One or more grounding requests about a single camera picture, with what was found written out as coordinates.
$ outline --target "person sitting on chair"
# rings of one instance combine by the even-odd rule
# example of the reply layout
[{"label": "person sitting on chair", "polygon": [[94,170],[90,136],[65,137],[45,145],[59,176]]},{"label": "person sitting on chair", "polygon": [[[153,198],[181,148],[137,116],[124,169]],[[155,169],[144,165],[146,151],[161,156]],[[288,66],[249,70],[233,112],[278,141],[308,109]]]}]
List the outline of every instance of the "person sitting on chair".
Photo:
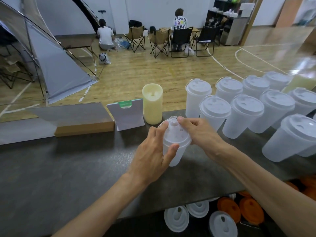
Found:
[{"label": "person sitting on chair", "polygon": [[[174,25],[173,25],[173,30],[174,29],[186,29],[186,24],[187,20],[183,16],[183,9],[178,8],[175,12],[176,18],[174,19]],[[182,51],[182,45],[172,45],[172,51]]]},{"label": "person sitting on chair", "polygon": [[99,20],[100,28],[98,29],[98,37],[100,48],[103,50],[116,49],[113,41],[115,40],[113,30],[106,26],[104,19]]}]

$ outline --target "left hand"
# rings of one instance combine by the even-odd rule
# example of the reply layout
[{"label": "left hand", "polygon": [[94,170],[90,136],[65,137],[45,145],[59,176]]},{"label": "left hand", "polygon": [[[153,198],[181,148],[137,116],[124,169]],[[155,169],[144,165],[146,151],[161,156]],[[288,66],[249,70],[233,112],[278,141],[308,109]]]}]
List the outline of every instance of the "left hand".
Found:
[{"label": "left hand", "polygon": [[127,173],[141,184],[148,186],[156,181],[177,153],[179,144],[172,144],[168,152],[165,155],[162,154],[162,141],[167,128],[168,121],[164,121],[158,128],[150,127],[147,138],[136,150]]}]

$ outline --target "beige camping chair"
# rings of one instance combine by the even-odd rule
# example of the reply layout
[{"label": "beige camping chair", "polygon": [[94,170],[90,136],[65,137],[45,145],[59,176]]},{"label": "beige camping chair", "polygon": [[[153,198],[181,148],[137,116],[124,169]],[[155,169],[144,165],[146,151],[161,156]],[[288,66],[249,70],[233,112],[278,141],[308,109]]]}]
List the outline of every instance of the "beige camping chair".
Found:
[{"label": "beige camping chair", "polygon": [[[20,67],[23,67],[26,72],[21,71]],[[20,73],[28,75],[30,80],[18,77]],[[19,59],[15,59],[14,56],[10,56],[10,60],[0,56],[0,79],[10,89],[13,88],[16,79],[34,82],[32,74],[24,67],[22,63],[19,62]]]},{"label": "beige camping chair", "polygon": [[[154,31],[151,34],[148,34],[148,39],[150,40],[151,45],[151,53],[154,52],[154,57],[157,58],[157,56],[160,53],[165,54],[166,56],[169,55],[169,36],[170,36],[171,30],[167,31]],[[160,50],[160,52],[156,55],[156,47]]]},{"label": "beige camping chair", "polygon": [[126,37],[128,43],[130,44],[127,49],[129,49],[131,47],[132,50],[135,52],[137,50],[137,48],[140,46],[141,48],[146,50],[144,26],[130,27],[129,32],[127,35],[125,35],[125,37]]}]

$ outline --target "candle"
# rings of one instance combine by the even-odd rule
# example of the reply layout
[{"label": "candle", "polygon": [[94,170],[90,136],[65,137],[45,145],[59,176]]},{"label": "candle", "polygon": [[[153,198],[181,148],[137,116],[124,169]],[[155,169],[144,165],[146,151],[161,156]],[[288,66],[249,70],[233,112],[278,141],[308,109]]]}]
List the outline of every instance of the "candle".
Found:
[{"label": "candle", "polygon": [[150,125],[162,120],[162,87],[158,84],[147,84],[143,87],[144,117]]}]

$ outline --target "wooden floor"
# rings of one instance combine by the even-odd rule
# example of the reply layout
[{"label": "wooden floor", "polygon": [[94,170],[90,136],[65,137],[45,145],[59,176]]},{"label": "wooden floor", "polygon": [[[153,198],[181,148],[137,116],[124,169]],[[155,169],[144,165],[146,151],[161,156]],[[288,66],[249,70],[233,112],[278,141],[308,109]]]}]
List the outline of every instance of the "wooden floor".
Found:
[{"label": "wooden floor", "polygon": [[[142,97],[142,88],[148,83],[163,88],[163,110],[185,108],[186,83],[201,78],[212,85],[223,76],[242,80],[248,75],[262,76],[266,71],[298,74],[316,78],[316,47],[302,45],[312,27],[253,28],[244,47],[215,47],[213,57],[190,56],[172,59],[160,54],[154,59],[146,38],[146,50],[119,50],[110,52],[111,65],[99,65],[96,75],[99,82],[89,91],[82,90],[53,105],[77,104],[101,101],[104,105]],[[93,50],[99,53],[98,40]],[[95,71],[94,60],[89,52],[74,49],[71,52],[87,67]],[[45,106],[38,83],[17,80],[10,90],[0,82],[0,122],[36,117],[27,111],[30,106]]]}]

